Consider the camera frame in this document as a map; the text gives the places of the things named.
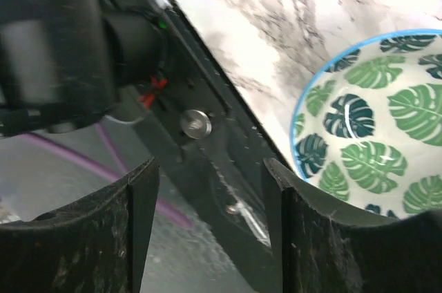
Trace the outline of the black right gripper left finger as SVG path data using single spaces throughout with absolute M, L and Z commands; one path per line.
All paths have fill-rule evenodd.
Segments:
M 148 160 L 30 222 L 1 225 L 2 292 L 139 292 L 159 189 Z

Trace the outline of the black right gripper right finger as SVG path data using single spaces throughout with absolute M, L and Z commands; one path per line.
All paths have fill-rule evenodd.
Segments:
M 441 212 L 397 220 L 347 204 L 275 159 L 262 163 L 283 292 L 440 292 Z

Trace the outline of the green leaf blue-rim bowl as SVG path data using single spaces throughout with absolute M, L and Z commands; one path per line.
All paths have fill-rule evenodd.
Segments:
M 441 31 L 350 46 L 308 83 L 290 130 L 294 170 L 355 207 L 404 219 L 441 208 Z

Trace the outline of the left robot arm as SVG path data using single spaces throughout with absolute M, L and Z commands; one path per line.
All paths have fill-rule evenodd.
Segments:
M 101 120 L 118 90 L 154 82 L 169 44 L 157 17 L 112 0 L 1 0 L 1 136 Z

